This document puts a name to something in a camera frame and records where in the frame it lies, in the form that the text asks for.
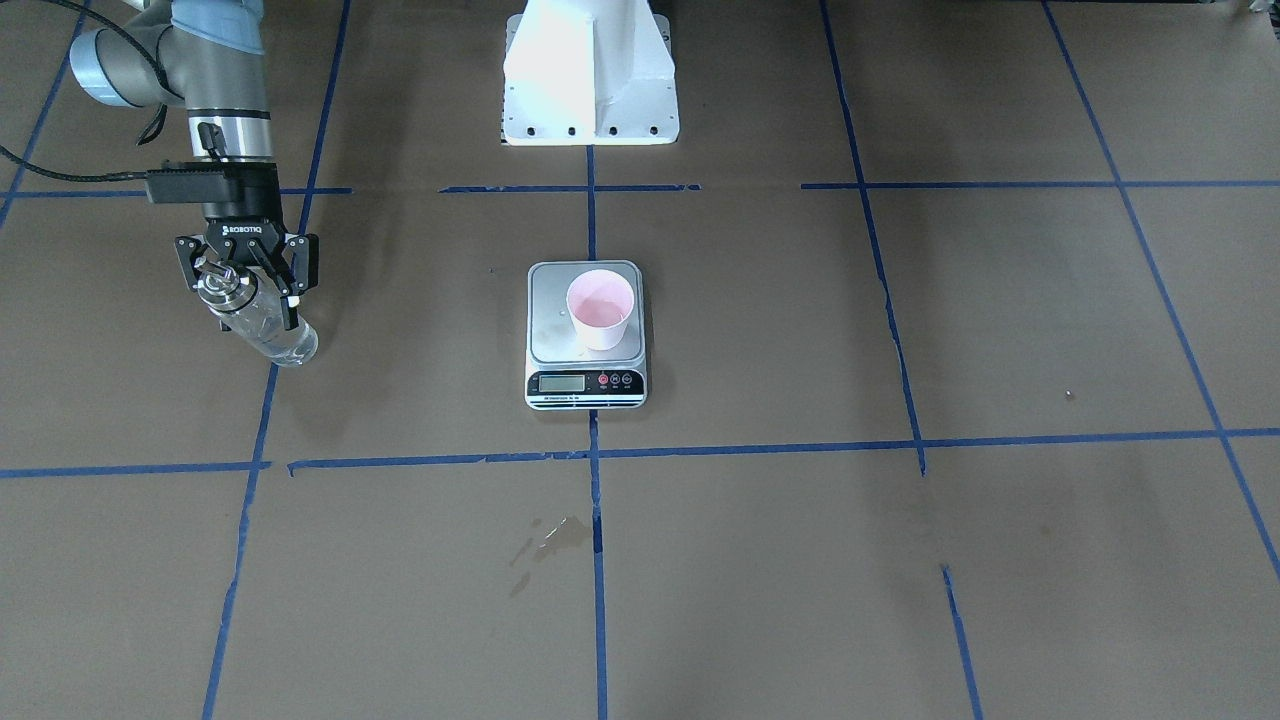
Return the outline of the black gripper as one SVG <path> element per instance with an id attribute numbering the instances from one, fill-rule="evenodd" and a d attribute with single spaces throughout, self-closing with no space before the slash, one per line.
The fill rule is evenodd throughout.
<path id="1" fill-rule="evenodd" d="M 202 200 L 206 242 L 221 258 L 260 266 L 276 287 L 284 328 L 301 325 L 302 296 L 317 284 L 320 238 L 285 233 L 280 182 L 273 161 L 218 163 Z M 233 282 L 233 269 L 198 236 L 175 237 L 175 252 L 187 287 L 196 292 L 205 277 Z"/>

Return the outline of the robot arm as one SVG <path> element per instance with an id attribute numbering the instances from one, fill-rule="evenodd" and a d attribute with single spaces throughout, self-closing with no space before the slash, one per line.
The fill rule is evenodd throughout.
<path id="1" fill-rule="evenodd" d="M 69 49 L 74 77 L 99 102 L 175 108 L 192 159 L 143 174 L 147 200 L 201 208 L 204 233 L 180 256 L 188 284 L 196 258 L 211 250 L 275 288 L 287 329 L 317 283 L 317 240 L 287 229 L 270 132 L 260 26 L 261 1 L 146 1 L 115 29 L 101 26 Z"/>

